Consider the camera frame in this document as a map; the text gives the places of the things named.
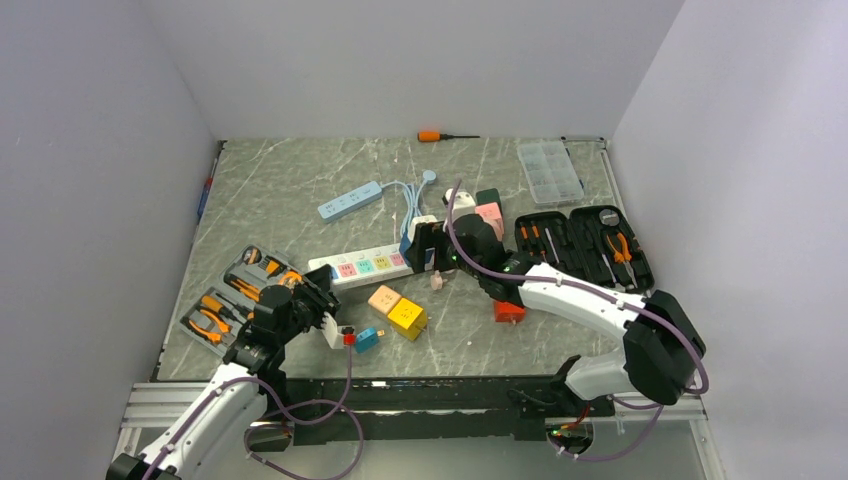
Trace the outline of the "white power strip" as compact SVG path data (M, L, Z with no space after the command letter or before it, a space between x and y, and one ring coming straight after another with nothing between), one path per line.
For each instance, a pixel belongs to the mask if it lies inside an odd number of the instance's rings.
M399 251L399 243L310 259L309 270L331 267L332 285L346 290L413 274Z

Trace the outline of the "pink cube socket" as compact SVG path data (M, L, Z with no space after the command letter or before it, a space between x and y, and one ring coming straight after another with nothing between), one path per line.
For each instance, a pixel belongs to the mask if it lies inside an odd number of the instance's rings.
M477 205L475 207L475 212L485 223L492 227L496 239L498 241L503 241L504 221L499 205L496 202Z

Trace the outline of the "light blue power strip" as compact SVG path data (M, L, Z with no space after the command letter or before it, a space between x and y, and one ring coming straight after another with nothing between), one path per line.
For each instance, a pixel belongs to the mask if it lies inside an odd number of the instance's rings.
M321 204L317 212L325 223L330 223L381 199L382 196L383 187L378 182L371 181Z

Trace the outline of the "dark green cube adapter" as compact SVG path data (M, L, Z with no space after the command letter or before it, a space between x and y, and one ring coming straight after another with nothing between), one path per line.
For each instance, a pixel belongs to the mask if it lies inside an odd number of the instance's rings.
M495 203L501 208L501 196L497 188L479 190L475 193L475 200L479 206Z

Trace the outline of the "orange cube adapter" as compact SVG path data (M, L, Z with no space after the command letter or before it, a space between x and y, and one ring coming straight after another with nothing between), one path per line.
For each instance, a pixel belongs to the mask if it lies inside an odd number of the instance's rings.
M423 307L386 285L377 288L368 298L368 305L409 341L415 341L428 325L428 315Z

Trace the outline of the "grey tool case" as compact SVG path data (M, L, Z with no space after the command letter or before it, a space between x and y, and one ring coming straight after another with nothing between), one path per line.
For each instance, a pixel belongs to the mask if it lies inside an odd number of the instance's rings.
M302 277L283 254L249 244L178 316L177 327L222 358L251 323L261 291L272 285L293 286Z

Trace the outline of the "red cube adapter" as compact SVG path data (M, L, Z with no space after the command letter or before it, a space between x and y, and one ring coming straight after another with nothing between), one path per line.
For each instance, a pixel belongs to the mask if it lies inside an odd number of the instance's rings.
M509 302L494 301L494 320L496 323L503 324L518 324L521 323L526 316L526 310L523 307L516 306Z

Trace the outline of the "clear plastic organizer box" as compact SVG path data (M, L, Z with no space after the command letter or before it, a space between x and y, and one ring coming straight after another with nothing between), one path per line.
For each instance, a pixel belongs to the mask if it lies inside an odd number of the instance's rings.
M580 201L584 187L562 141L523 143L517 146L531 196L537 205Z

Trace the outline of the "black tool case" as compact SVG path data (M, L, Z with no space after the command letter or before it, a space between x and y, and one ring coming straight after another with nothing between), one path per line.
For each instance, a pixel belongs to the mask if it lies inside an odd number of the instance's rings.
M518 250L559 271L627 293L648 293L655 279L624 212L614 205L542 211L514 221Z

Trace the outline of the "white and blue cube adapter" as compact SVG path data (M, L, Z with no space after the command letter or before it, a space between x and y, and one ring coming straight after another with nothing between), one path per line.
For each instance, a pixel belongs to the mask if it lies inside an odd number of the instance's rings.
M426 226L436 222L437 218L434 215L416 216L402 233L399 253L406 265L414 271L421 272L424 268L432 267L433 249L426 241L423 231Z

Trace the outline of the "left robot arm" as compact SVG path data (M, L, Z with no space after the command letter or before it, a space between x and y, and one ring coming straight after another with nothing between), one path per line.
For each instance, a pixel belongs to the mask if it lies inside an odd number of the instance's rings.
M190 479L213 453L258 419L286 411L286 346L311 330L332 349L355 342L350 327L334 316L340 302L332 291L333 270L324 265L264 287L251 316L228 347L222 364L188 409L136 455L122 453L109 466L109 479Z

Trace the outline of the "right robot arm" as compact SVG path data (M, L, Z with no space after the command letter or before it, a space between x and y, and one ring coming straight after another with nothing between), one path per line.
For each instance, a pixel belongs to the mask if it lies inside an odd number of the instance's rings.
M574 321L614 341L604 355L575 355L551 388L557 411L574 415L590 400L638 392L674 405L694 384L708 386L706 345L679 301L618 292L567 275L541 259L508 250L477 214L415 226L404 253L416 273L461 270L492 299Z

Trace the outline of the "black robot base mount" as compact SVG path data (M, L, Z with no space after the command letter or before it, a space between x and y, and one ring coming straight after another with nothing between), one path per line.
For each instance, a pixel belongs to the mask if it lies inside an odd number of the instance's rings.
M548 375L286 380L296 446L335 441L509 437L543 441L557 422L611 417L611 401L581 401Z

